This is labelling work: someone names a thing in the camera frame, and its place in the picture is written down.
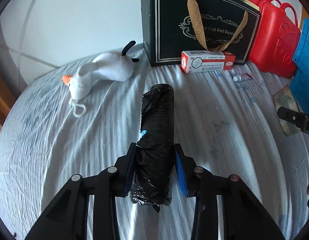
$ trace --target plush toy's body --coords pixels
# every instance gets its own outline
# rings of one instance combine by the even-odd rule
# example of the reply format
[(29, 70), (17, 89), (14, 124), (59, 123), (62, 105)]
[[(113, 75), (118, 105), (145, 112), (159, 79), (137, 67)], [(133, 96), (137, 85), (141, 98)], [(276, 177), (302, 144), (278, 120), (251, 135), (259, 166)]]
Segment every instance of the plush toy's body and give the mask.
[(133, 74), (133, 62), (139, 61), (126, 55), (134, 44), (136, 42), (131, 41), (122, 52), (100, 54), (93, 62), (79, 67), (75, 75), (64, 76), (62, 79), (69, 86), (72, 100), (78, 101), (87, 96), (94, 82), (98, 80), (123, 82), (129, 79)]

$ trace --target wooden furniture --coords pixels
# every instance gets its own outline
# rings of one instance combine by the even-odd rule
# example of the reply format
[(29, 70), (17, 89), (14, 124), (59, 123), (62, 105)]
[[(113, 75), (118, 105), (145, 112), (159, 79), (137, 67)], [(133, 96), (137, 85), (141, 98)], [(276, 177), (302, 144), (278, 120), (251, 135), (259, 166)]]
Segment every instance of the wooden furniture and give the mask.
[(16, 98), (11, 94), (0, 76), (0, 131), (15, 102)]

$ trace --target white cloth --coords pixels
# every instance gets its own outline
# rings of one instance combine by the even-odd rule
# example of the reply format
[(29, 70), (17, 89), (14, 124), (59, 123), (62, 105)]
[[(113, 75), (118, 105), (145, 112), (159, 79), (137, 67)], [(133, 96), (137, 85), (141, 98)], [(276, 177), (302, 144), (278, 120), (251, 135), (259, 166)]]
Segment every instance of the white cloth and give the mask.
[[(287, 80), (260, 73), (252, 63), (230, 71), (183, 74), (178, 65), (151, 68), (142, 44), (129, 51), (140, 59), (126, 82), (100, 81), (78, 103), (60, 78), (94, 57), (79, 60), (35, 81), (13, 106), (0, 134), (0, 217), (24, 239), (41, 212), (75, 173), (98, 174), (140, 138), (142, 94), (158, 83), (175, 93), (175, 143), (213, 174), (238, 174), (263, 203), (286, 239), (309, 212), (309, 135), (285, 137), (272, 95)], [(233, 82), (238, 73), (256, 79)], [(117, 200), (122, 240), (190, 239), (194, 199), (184, 199), (173, 173), (172, 203), (157, 214), (149, 206)], [(92, 236), (92, 210), (88, 239)]]

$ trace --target white tile floor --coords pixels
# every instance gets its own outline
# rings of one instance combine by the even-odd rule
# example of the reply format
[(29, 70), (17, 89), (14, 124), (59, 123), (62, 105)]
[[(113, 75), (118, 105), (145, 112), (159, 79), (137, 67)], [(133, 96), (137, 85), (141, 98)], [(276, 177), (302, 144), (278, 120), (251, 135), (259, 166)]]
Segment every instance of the white tile floor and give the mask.
[[(297, 0), (281, 1), (291, 3), (300, 18)], [(290, 9), (287, 13), (293, 19)], [(0, 64), (14, 62), (29, 85), (55, 68), (130, 40), (142, 42), (140, 0), (11, 0), (0, 17), (0, 53), (9, 49)]]

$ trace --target red toy suitcase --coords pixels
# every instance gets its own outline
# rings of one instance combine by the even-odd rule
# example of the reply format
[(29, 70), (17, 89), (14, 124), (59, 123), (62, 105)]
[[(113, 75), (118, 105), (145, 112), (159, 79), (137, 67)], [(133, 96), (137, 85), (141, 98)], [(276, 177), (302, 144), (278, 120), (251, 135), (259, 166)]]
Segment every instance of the red toy suitcase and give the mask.
[[(271, 72), (280, 77), (291, 78), (297, 70), (292, 57), (300, 39), (300, 29), (296, 11), (289, 3), (276, 7), (274, 0), (249, 0), (259, 6), (261, 21), (254, 44), (249, 53), (249, 60), (262, 72)], [(295, 24), (285, 13), (291, 8), (295, 15)]]

